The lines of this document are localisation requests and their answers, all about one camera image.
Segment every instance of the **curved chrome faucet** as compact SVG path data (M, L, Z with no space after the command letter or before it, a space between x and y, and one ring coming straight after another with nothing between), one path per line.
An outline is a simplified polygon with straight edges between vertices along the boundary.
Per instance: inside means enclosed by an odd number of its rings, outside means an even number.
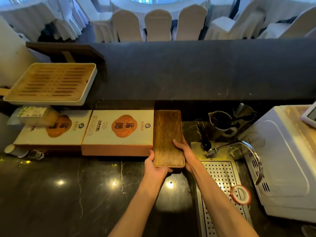
M233 146L236 144L242 144L242 145L246 146L250 150L250 152L253 154L253 156L255 157L255 159L258 163L258 169L259 169L259 173L258 173L258 177L255 181L255 185L258 185L263 178L262 163L261 163L261 160L260 160L259 156L257 155L256 151L249 143L247 143L245 141L237 141L237 142L233 142L233 143L228 143L228 144L222 145L220 147L211 148L209 151L205 151L205 155L207 157L214 158L217 156L217 153L221 148L227 147L227 146Z

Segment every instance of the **hand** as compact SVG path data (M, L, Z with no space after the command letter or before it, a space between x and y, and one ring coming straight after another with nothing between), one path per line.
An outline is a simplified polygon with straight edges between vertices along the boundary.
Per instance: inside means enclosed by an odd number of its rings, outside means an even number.
M173 140L173 143L174 145L183 150L183 153L184 153L184 157L185 157L185 160L186 160L186 163L185 163L185 168L190 171L192 173L192 165L194 163L197 162L198 158L196 157L196 155L193 153L192 149L190 148L190 146L188 145L188 143L186 142L186 140L184 139L184 136L182 136L182 141L183 141L183 144L177 142L175 139Z
M150 150L149 157L145 160L145 174L144 178L148 178L152 183L159 184L159 187L162 185L163 180L165 179L168 173L172 172L172 169L162 166L155 167L153 164L153 160L155 158L155 154L152 150Z

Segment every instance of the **red and white tape roll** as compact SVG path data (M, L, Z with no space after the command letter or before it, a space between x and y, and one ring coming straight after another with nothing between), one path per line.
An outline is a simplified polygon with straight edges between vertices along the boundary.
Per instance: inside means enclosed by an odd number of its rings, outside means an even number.
M240 200L238 198L238 190L240 190L244 194L244 198ZM241 184L235 185L230 189L230 197L237 204L248 205L251 202L251 195L249 190Z

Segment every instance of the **white tablet device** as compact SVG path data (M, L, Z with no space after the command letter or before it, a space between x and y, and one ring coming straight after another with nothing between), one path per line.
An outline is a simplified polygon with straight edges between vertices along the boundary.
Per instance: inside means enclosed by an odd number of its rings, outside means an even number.
M316 128L316 102L304 112L301 116L301 120Z

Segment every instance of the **orange emblem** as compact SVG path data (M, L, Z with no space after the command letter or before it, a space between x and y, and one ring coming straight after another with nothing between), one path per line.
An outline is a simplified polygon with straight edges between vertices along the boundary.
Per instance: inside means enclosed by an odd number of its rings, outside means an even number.
M123 115L112 123L112 131L117 137L125 138L137 129L137 121L130 115Z
M46 127L46 132L49 137L55 138L68 131L71 127L71 124L71 119L69 119L69 117L66 115L62 115L58 117L53 126Z

